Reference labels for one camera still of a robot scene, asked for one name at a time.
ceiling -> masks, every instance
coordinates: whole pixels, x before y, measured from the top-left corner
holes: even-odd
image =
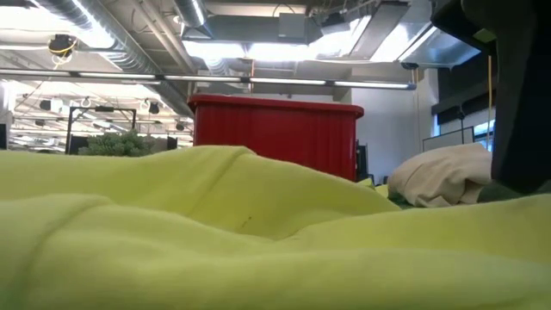
[[[101,0],[102,5],[110,15],[130,34],[132,40],[146,53],[152,62],[164,73],[190,73],[184,70],[182,64],[169,53],[163,42],[148,27],[144,17],[136,11],[133,5],[134,0]],[[177,20],[176,8],[173,0],[150,0],[153,8],[162,16],[164,24],[170,28],[167,34],[161,29],[161,35],[166,39],[169,36],[180,40],[181,26]],[[346,1],[338,0],[287,0],[285,5],[277,5],[268,0],[216,0],[205,1],[207,9],[211,14],[224,16],[277,16],[279,13],[291,12],[315,14],[315,12],[326,8],[339,8],[344,6]],[[419,29],[429,22],[430,2],[429,0],[411,0],[411,7],[404,15],[399,25],[412,31],[403,40],[411,40],[419,32]],[[72,54],[70,61],[57,64],[58,59],[52,56],[47,50],[47,42],[55,34],[73,34],[74,26],[67,21],[53,18],[43,9],[0,6],[0,46],[18,44],[34,47],[21,49],[6,48],[0,49],[0,67],[20,69],[58,69],[69,71],[105,71],[118,72],[120,69],[109,62],[104,53],[99,51],[90,52],[90,49],[79,42],[76,51]],[[338,45],[338,42],[329,42],[331,45]],[[388,39],[386,43],[393,47],[393,42]],[[204,61],[201,58],[190,58],[197,70],[207,71]],[[402,69],[396,62],[370,62],[365,59],[311,59],[304,61],[251,61],[250,59],[228,59],[227,64],[234,74],[260,78],[309,78],[309,79],[348,79],[348,80],[374,80],[388,82],[411,82],[411,73]],[[193,132],[193,121],[175,113],[162,98],[152,91],[151,87],[140,84],[109,84],[109,83],[75,83],[75,82],[54,82],[45,81],[18,81],[9,82],[16,97],[15,123],[13,129],[20,135],[40,137],[63,137],[66,134],[68,116],[67,108],[56,111],[45,111],[40,109],[42,100],[61,99],[66,107],[82,105],[88,100],[92,107],[106,105],[116,108],[136,109],[139,121],[138,129],[142,133],[174,134],[180,141],[181,146],[190,145]],[[194,87],[186,83],[178,83],[176,87],[184,95],[193,92]],[[327,95],[333,96],[336,101],[343,94],[342,90],[337,91],[330,87],[315,86],[288,86],[276,84],[256,84],[254,87],[226,87],[219,91],[215,87],[195,91],[213,91],[226,93],[226,91],[243,93],[269,93],[269,94],[300,94],[300,95]],[[148,102],[160,102],[160,111],[152,115],[148,111]],[[100,115],[90,112],[91,117],[108,118],[111,120],[125,120],[128,115],[115,113],[114,115]],[[36,125],[34,119],[45,118],[46,125]],[[176,122],[184,121],[186,129],[183,132],[176,130]],[[128,122],[117,122],[119,127],[116,130],[130,128]],[[100,132],[94,127],[90,119],[76,121],[73,130],[80,132]],[[63,146],[63,139],[59,139],[60,147]]]

window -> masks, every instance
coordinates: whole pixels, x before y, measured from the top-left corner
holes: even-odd
[[[489,145],[486,144],[486,133],[488,132],[488,122],[474,127],[474,142],[482,144],[488,151],[493,149],[493,125],[495,120],[490,121],[490,139]]]

ceiling light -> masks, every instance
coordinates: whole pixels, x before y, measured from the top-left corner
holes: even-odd
[[[97,120],[97,117],[95,117],[94,115],[92,115],[90,113],[87,113],[87,112],[84,112],[83,116],[86,117],[87,119]]]
[[[0,69],[0,75],[23,75],[23,76],[44,76],[45,72],[41,70],[19,70],[19,69]],[[65,71],[47,71],[48,77],[69,77],[69,72]]]
[[[251,77],[251,82],[262,84],[325,85],[324,80],[303,80],[298,78]]]
[[[419,40],[417,40],[415,43],[413,43],[412,46],[410,46],[399,58],[399,61],[404,61],[410,55],[412,55],[413,52],[415,52],[423,43],[425,43],[436,31],[438,28],[432,26],[430,27],[429,31],[427,31],[425,34],[423,34]]]
[[[245,50],[239,43],[185,40],[183,45],[190,56],[202,59],[235,59],[245,56]]]
[[[110,72],[80,72],[83,78],[127,78],[127,79],[154,79],[152,74],[110,73]]]
[[[92,126],[97,129],[110,129],[111,123],[107,121],[94,121],[92,122]]]
[[[174,81],[193,81],[193,82],[225,82],[240,83],[240,77],[209,77],[209,76],[165,76],[167,80]]]
[[[352,87],[352,88],[387,89],[387,90],[415,90],[416,88],[416,86],[413,84],[353,82],[353,81],[335,81],[335,86]]]
[[[316,54],[307,45],[255,43],[247,57],[263,61],[302,61],[315,59]]]

fluorescent light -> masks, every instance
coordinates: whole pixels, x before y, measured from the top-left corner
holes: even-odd
[[[293,78],[251,77],[252,83],[262,84],[297,84],[297,85],[325,85],[324,80],[303,80]]]
[[[15,74],[23,76],[48,76],[48,77],[69,77],[69,72],[64,71],[40,71],[40,70],[17,70],[17,69],[0,69],[0,74]]]
[[[46,129],[10,129],[11,133],[42,133],[42,134],[52,134],[52,135],[60,135],[65,136],[67,132],[65,130],[46,130]],[[94,135],[102,135],[102,132],[91,132],[91,131],[72,131],[73,134],[94,134]]]
[[[92,115],[90,113],[83,113],[83,116],[86,117],[87,119],[97,120],[97,117],[95,117],[94,115]]]
[[[412,46],[410,46],[399,58],[399,61],[404,61],[408,57],[412,55],[413,52],[415,52],[423,43],[425,43],[436,31],[438,28],[432,26],[430,27],[429,31],[427,31],[425,34],[423,34],[419,40],[417,40],[415,43],[413,43]]]
[[[412,90],[415,89],[411,84],[396,84],[396,83],[377,83],[377,82],[353,82],[353,81],[335,81],[335,86],[357,87],[357,88],[373,88],[373,89],[388,89],[388,90]]]
[[[315,59],[315,53],[307,45],[255,43],[247,57],[263,61],[301,61]]]
[[[243,58],[245,50],[238,43],[196,42],[185,40],[183,45],[190,56],[202,59]]]
[[[154,79],[152,74],[109,73],[109,72],[80,72],[83,78],[126,78],[126,79]]]
[[[209,77],[209,76],[165,76],[167,80],[194,81],[194,82],[225,82],[240,83],[240,77]]]
[[[94,122],[92,122],[92,124],[96,124],[97,126],[105,128],[105,129],[110,129],[111,128],[111,123],[107,122],[107,121],[94,121]]]
[[[12,44],[0,44],[0,50],[9,50],[9,51],[38,51],[48,49],[48,46],[40,46],[40,45],[30,45],[30,44],[19,44],[19,43],[12,43]]]

light fixture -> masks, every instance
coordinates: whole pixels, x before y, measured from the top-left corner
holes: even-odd
[[[58,135],[58,136],[65,136],[67,135],[66,130],[47,130],[47,129],[16,129],[12,128],[9,130],[11,133],[27,133],[27,134],[51,134],[51,135]],[[106,131],[106,133],[115,133],[115,131]],[[93,132],[93,131],[72,131],[72,134],[93,134],[93,135],[101,135],[103,132]]]
[[[47,71],[49,77],[69,77],[69,72],[65,71]],[[20,69],[0,69],[0,75],[19,75],[19,76],[37,76],[43,77],[44,71],[41,70],[20,70]]]
[[[176,123],[176,130],[177,131],[183,131],[186,128],[185,123],[183,121],[178,121]]]
[[[303,80],[298,78],[251,77],[251,82],[263,84],[325,85],[324,80]]]
[[[148,112],[153,115],[157,115],[160,112],[160,108],[158,107],[158,102],[149,102]]]
[[[352,87],[352,88],[387,89],[387,90],[415,90],[416,88],[416,85],[414,84],[354,82],[354,81],[335,81],[335,86]]]
[[[245,57],[245,50],[239,43],[185,40],[183,45],[190,56],[202,59],[235,59]]]
[[[417,40],[413,45],[411,45],[399,58],[399,61],[405,61],[408,57],[410,57],[413,52],[417,51],[417,49],[423,45],[436,31],[438,28],[432,26],[430,29],[424,33],[419,40]]]
[[[93,121],[92,126],[96,129],[110,129],[111,123],[107,121]]]
[[[111,73],[111,72],[80,72],[83,78],[124,78],[124,79],[154,79],[152,74]]]
[[[38,106],[40,109],[49,111],[52,108],[52,102],[50,100],[41,100]]]
[[[316,54],[307,45],[255,43],[247,57],[263,61],[302,61],[315,59]]]
[[[165,76],[167,80],[173,81],[191,81],[191,82],[224,82],[224,83],[240,83],[240,77],[210,77],[210,76]]]
[[[86,117],[87,119],[91,119],[91,120],[97,120],[97,117],[95,117],[94,115],[88,113],[88,112],[84,112],[83,113],[83,116]]]

